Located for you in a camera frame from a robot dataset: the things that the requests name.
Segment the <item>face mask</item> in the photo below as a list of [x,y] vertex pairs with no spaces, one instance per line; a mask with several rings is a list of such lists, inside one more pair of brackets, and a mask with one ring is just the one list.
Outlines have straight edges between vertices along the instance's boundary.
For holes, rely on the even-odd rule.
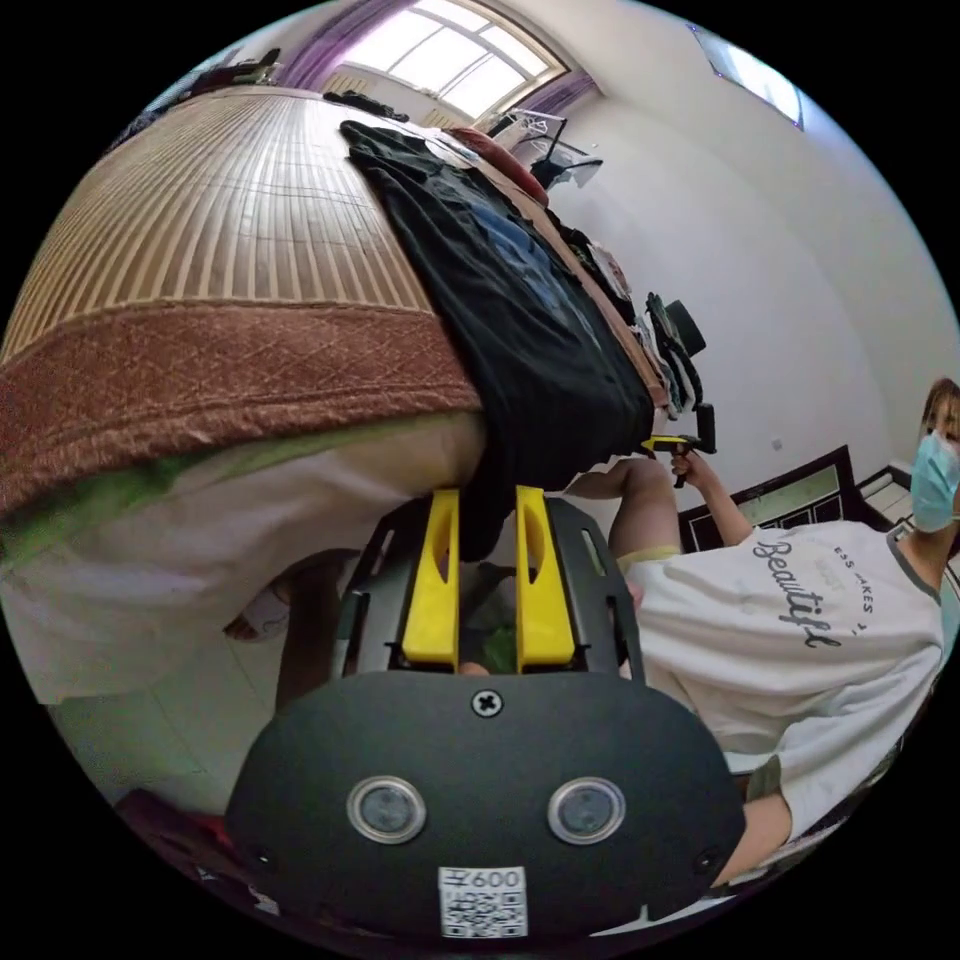
[[910,495],[913,519],[918,530],[937,533],[960,516],[953,512],[953,501],[960,488],[960,453],[939,433],[923,438],[913,462]]

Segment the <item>qr code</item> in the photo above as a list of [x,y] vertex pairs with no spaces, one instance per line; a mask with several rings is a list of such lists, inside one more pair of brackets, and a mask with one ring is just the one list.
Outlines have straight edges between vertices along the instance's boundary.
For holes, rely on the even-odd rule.
[[445,937],[501,939],[527,936],[527,891],[523,868],[441,867],[440,911]]

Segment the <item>white t-shirt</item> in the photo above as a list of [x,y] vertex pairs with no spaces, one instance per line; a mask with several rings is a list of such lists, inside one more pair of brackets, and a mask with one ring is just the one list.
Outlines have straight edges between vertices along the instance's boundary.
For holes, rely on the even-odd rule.
[[906,732],[940,666],[940,598],[889,535],[848,522],[635,564],[651,686],[725,752],[769,756],[795,839]]

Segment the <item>hair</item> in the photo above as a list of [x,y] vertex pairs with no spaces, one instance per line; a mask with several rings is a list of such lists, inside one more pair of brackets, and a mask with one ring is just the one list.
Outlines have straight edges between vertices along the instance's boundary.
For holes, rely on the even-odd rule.
[[948,404],[949,414],[960,422],[960,386],[949,377],[941,377],[930,388],[927,402],[923,405],[923,419],[920,421],[920,432],[925,433],[930,421],[944,404]]

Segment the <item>purple curtain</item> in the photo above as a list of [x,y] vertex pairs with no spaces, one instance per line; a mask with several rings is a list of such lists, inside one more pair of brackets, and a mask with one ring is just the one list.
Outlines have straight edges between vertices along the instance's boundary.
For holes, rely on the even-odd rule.
[[331,17],[275,75],[278,86],[319,90],[364,37],[416,0],[359,0]]
[[571,70],[556,80],[545,83],[539,90],[534,90],[516,106],[538,113],[563,116],[564,111],[569,110],[577,100],[596,89],[596,82],[585,70]]

